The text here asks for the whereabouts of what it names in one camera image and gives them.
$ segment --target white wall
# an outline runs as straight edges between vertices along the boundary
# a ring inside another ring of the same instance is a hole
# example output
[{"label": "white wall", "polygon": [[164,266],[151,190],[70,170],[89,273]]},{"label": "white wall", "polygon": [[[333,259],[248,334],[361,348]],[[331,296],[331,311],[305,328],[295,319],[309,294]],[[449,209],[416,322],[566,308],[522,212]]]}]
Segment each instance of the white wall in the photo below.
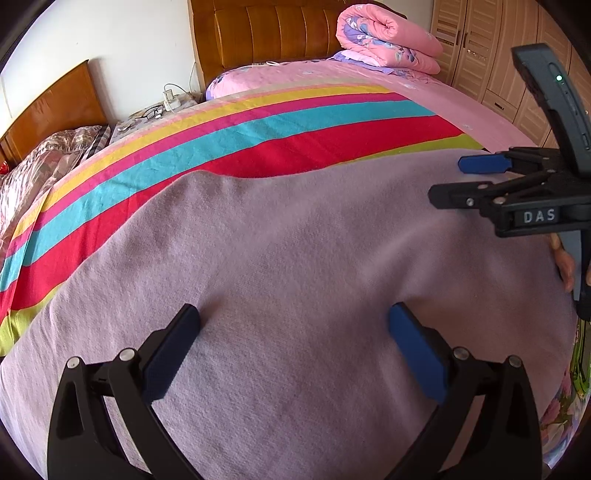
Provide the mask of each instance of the white wall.
[{"label": "white wall", "polygon": [[431,30],[434,0],[379,0],[390,8],[408,17],[409,20]]},{"label": "white wall", "polygon": [[8,109],[8,101],[4,93],[4,79],[0,76],[0,135],[5,132],[10,125],[12,115]]},{"label": "white wall", "polygon": [[[56,0],[1,74],[13,117],[86,59],[111,122],[161,100],[165,83],[188,89],[188,11],[187,0]],[[0,135],[9,121],[3,104],[0,92]]]}]

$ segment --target black handle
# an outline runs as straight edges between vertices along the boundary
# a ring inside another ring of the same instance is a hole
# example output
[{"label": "black handle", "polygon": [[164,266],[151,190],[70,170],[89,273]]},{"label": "black handle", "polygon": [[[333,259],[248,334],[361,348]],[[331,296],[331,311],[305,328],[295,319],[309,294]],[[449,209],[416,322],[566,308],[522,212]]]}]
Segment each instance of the black handle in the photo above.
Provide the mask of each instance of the black handle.
[{"label": "black handle", "polygon": [[585,322],[591,321],[591,287],[586,277],[591,261],[591,230],[581,230],[581,292],[576,302],[577,314]]},{"label": "black handle", "polygon": [[511,49],[513,65],[556,136],[575,176],[591,179],[591,123],[567,70],[546,44]]}]

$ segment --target wooden wardrobe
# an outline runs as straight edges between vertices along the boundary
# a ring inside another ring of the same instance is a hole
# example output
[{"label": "wooden wardrobe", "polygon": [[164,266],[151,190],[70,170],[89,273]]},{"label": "wooden wardrobe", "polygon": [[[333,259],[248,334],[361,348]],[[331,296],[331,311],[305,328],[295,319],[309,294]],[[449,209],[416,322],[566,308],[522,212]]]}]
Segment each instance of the wooden wardrobe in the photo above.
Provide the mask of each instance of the wooden wardrobe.
[{"label": "wooden wardrobe", "polygon": [[431,33],[443,44],[437,78],[504,116],[539,146],[556,147],[556,140],[513,66],[511,47],[547,43],[591,109],[591,75],[535,0],[435,0]]}]

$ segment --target striped bedsheet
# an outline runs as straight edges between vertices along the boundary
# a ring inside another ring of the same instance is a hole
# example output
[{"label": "striped bedsheet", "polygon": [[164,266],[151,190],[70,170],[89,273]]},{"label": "striped bedsheet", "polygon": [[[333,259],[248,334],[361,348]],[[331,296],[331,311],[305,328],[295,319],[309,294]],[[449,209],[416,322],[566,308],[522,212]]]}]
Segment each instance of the striped bedsheet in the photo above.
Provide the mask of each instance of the striped bedsheet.
[{"label": "striped bedsheet", "polygon": [[0,355],[88,256],[190,171],[269,177],[442,148],[482,146],[377,85],[257,90],[156,122],[82,164],[23,216],[0,273]]}]

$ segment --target wooden bed frame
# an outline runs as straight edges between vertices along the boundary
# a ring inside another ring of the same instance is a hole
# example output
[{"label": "wooden bed frame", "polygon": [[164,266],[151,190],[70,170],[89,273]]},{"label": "wooden bed frame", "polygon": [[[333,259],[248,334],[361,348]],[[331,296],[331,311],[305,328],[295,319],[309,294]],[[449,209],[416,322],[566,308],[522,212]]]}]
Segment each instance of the wooden bed frame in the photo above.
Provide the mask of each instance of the wooden bed frame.
[{"label": "wooden bed frame", "polygon": [[108,123],[90,77],[88,60],[43,92],[0,138],[0,163],[20,163],[41,141],[61,130]]},{"label": "wooden bed frame", "polygon": [[201,90],[236,67],[334,55],[340,50],[335,37],[339,14],[360,3],[394,12],[374,0],[189,0]]}]

